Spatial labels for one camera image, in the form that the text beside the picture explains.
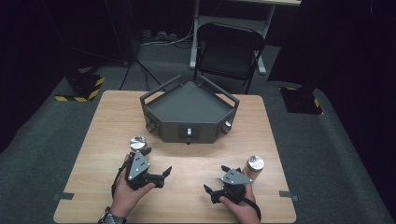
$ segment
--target chair backrest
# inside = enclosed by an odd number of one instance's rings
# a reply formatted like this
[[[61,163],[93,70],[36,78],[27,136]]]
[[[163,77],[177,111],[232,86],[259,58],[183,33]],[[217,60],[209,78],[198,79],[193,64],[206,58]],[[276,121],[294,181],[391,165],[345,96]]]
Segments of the chair backrest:
[[[214,41],[253,50],[262,50],[265,45],[262,35],[254,30],[214,22],[201,25],[197,38],[198,42]]]

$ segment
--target black chair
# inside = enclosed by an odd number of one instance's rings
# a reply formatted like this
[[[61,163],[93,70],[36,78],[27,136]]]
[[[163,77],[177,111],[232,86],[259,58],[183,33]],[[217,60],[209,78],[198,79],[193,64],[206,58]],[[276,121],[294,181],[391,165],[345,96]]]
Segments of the black chair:
[[[244,80],[248,94],[257,62],[264,49],[264,39],[256,31],[220,23],[206,23],[197,31],[197,56],[194,80],[198,71]]]

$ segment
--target desk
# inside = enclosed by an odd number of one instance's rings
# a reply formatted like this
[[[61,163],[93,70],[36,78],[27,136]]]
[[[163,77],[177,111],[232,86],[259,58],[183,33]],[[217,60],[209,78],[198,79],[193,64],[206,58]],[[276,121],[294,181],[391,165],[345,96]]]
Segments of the desk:
[[[164,143],[145,127],[139,97],[142,91],[106,91],[93,116],[64,192],[72,200],[61,199],[54,220],[57,223],[94,223],[111,205],[110,187],[126,154],[129,140],[147,138],[149,172],[161,174],[169,166],[163,189],[146,195],[128,216],[138,223],[236,223],[223,204],[213,204],[204,190],[221,189],[220,166],[243,168],[250,155],[264,158],[265,167],[252,184],[264,223],[291,223],[296,219],[276,149],[271,126],[260,96],[235,95],[240,105],[229,134],[214,144]]]
[[[241,20],[241,19],[233,19],[233,18],[221,18],[221,17],[209,17],[209,16],[200,16],[199,15],[199,0],[195,0],[195,11],[194,11],[194,36],[192,40],[191,47],[191,57],[190,57],[190,68],[195,68],[195,58],[197,53],[197,30],[198,28],[208,22],[219,22],[228,25],[246,27],[252,30],[255,30],[262,34],[262,37],[267,36],[268,29],[271,24],[271,19],[274,15],[276,5],[285,5],[285,6],[299,6],[300,0],[239,0],[244,2],[251,3],[263,3],[269,4],[270,9],[267,13],[267,17],[265,21],[253,21],[253,20]],[[264,63],[262,62],[262,58],[259,59],[258,63],[260,74],[266,74]]]

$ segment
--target metal can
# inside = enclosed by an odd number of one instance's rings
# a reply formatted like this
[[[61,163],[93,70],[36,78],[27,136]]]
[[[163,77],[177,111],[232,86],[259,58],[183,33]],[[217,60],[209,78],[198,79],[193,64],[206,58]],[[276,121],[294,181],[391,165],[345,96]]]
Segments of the metal can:
[[[247,176],[250,177],[250,179],[255,180],[262,172],[262,168],[264,168],[264,160],[262,157],[253,155],[247,159],[244,170],[247,172]]]
[[[130,146],[132,152],[136,152],[137,150],[142,151],[147,146],[146,138],[142,136],[135,136],[131,139]]]

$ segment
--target grey carpet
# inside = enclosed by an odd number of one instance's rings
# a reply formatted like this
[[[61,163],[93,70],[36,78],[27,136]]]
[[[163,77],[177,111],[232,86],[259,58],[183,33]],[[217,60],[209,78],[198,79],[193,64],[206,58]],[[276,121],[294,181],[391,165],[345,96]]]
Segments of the grey carpet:
[[[265,48],[268,73],[278,51]],[[161,82],[177,75],[192,79],[188,49],[142,47],[138,59]],[[63,80],[20,128],[0,154],[0,223],[54,223],[54,195],[64,190],[101,95],[118,90],[126,71],[119,63],[102,66],[96,74],[105,82],[87,103],[54,101]],[[394,223],[326,96],[315,91],[324,115],[289,114],[278,86],[293,85],[267,82],[267,77],[256,74],[249,93],[264,100],[290,191],[299,199],[296,223]],[[230,93],[244,91],[239,81],[210,78]],[[148,84],[158,86],[151,77]],[[138,63],[131,65],[122,89],[146,89]]]

